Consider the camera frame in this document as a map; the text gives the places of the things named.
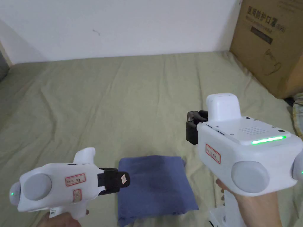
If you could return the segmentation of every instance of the green indicator light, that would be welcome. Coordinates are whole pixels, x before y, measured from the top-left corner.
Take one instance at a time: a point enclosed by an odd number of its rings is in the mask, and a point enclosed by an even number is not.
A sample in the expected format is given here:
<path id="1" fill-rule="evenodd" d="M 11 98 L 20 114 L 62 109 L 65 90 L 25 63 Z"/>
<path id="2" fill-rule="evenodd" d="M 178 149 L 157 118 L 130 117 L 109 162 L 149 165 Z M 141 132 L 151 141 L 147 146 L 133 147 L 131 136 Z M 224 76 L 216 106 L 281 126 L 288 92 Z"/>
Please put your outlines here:
<path id="1" fill-rule="evenodd" d="M 269 142 L 269 141 L 282 140 L 282 139 L 286 139 L 286 136 L 271 137 L 271 138 L 262 139 L 262 140 L 255 140 L 255 141 L 252 141 L 251 144 L 266 143 L 266 142 Z"/>

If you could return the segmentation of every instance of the cardboard box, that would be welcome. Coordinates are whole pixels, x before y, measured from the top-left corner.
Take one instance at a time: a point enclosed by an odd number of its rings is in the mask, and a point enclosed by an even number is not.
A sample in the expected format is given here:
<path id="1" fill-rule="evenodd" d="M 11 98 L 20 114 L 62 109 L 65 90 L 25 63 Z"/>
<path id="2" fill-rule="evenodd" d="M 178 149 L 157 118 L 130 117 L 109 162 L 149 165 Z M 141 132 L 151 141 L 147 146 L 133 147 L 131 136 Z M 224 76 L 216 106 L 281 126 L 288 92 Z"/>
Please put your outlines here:
<path id="1" fill-rule="evenodd" d="M 243 0 L 230 51 L 275 97 L 303 92 L 303 0 Z"/>

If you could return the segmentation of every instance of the red-bordered label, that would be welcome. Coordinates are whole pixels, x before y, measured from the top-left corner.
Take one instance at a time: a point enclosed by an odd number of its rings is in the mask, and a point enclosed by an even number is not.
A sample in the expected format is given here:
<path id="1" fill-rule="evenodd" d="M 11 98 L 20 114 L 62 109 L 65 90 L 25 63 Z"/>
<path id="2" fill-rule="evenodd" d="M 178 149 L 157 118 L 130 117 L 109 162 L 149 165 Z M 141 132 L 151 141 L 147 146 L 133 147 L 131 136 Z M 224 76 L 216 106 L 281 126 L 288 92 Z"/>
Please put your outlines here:
<path id="1" fill-rule="evenodd" d="M 67 187 L 75 185 L 75 184 L 80 184 L 86 181 L 86 177 L 84 173 L 75 175 L 75 176 L 69 176 L 65 178 L 65 185 Z"/>
<path id="2" fill-rule="evenodd" d="M 205 146 L 206 153 L 212 157 L 217 163 L 221 164 L 221 155 L 208 144 Z"/>
<path id="3" fill-rule="evenodd" d="M 74 190 L 73 194 L 74 194 L 73 202 L 80 202 L 82 200 L 82 191 L 81 191 L 81 189 Z"/>

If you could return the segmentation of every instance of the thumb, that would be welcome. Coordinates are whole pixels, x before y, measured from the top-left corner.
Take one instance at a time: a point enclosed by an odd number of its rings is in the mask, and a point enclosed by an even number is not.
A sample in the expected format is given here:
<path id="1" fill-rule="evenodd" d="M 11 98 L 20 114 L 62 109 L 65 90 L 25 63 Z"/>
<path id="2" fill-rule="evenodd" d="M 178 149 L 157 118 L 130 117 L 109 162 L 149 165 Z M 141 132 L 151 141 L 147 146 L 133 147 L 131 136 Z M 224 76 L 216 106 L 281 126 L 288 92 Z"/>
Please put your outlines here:
<path id="1" fill-rule="evenodd" d="M 63 213 L 48 220 L 49 227 L 81 227 L 70 213 Z"/>
<path id="2" fill-rule="evenodd" d="M 222 189 L 222 190 L 227 190 L 230 193 L 233 193 L 229 188 L 218 178 L 216 179 L 216 184 Z"/>

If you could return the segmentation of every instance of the folded blue cloth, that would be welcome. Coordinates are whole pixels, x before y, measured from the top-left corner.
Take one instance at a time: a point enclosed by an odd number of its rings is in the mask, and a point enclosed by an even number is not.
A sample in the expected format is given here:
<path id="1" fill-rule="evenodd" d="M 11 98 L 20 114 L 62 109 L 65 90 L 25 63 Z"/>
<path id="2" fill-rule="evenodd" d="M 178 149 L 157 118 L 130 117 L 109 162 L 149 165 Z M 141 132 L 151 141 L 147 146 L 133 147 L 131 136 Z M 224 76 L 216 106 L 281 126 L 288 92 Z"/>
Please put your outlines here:
<path id="1" fill-rule="evenodd" d="M 119 171 L 130 175 L 130 186 L 118 193 L 120 226 L 137 218 L 179 215 L 199 209 L 181 157 L 123 158 Z"/>

